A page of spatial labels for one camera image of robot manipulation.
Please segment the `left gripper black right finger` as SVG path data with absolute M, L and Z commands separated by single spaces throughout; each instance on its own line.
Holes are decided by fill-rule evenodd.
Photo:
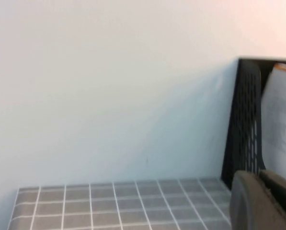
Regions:
M 270 170 L 261 170 L 260 179 L 275 199 L 275 207 L 286 221 L 286 179 Z

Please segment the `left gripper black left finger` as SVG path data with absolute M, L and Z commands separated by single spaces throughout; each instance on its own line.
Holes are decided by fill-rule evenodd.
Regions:
M 234 174 L 229 205 L 233 230 L 286 230 L 286 212 L 258 175 Z

